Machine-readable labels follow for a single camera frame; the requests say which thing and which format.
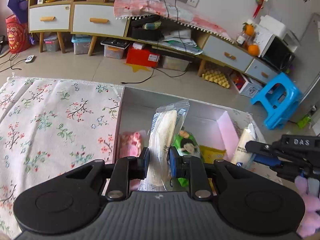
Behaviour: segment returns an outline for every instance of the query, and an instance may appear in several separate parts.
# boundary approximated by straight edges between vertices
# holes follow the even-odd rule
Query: wooden cabinet leg
[[[40,38],[39,38],[40,53],[43,52],[43,36],[44,36],[44,33],[40,33]]]
[[[61,32],[57,32],[57,35],[58,35],[58,40],[59,40],[61,52],[65,53],[66,51],[64,49],[64,42],[63,42],[63,37],[62,37]]]
[[[90,48],[89,48],[88,56],[91,56],[91,55],[92,55],[94,46],[96,45],[96,41],[97,41],[97,36],[92,36],[92,40],[91,40],[91,43],[90,43]]]
[[[204,67],[205,67],[205,63],[207,61],[205,59],[201,60],[200,66],[199,66],[199,70],[198,70],[198,76],[201,77],[201,75],[204,73]]]

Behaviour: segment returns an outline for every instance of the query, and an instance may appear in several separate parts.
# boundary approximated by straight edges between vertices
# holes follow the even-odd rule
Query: screw head
[[[201,189],[196,192],[197,198],[208,198],[211,196],[211,193],[208,190]]]
[[[112,199],[117,199],[117,198],[121,198],[123,196],[123,193],[120,190],[112,190],[108,192],[107,196]]]

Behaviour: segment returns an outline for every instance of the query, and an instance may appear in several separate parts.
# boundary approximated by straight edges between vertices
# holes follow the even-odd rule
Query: white drawer
[[[97,19],[108,22],[97,23]],[[126,22],[126,19],[116,20],[113,6],[76,4],[73,32],[123,36]]]
[[[241,49],[214,36],[209,37],[203,51],[205,55],[228,64],[240,71],[245,71],[253,59],[253,57]]]
[[[270,67],[264,65],[262,62],[260,62],[257,59],[254,59],[248,69],[246,70],[246,73],[256,80],[259,80],[263,83],[268,83],[271,79],[273,79],[277,73],[272,70]]]
[[[30,31],[69,30],[70,4],[47,5],[29,10]],[[44,17],[54,17],[52,21],[41,21]]]

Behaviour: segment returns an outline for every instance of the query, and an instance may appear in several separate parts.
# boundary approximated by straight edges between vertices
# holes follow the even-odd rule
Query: yellow egg carton
[[[205,70],[205,73],[202,74],[202,78],[209,82],[215,82],[224,88],[229,88],[230,84],[226,76],[221,73],[219,70]]]

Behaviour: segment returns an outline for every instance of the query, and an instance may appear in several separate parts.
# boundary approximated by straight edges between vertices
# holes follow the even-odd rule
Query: red box
[[[145,67],[157,67],[160,54],[151,53],[148,49],[128,49],[127,64],[140,65]]]

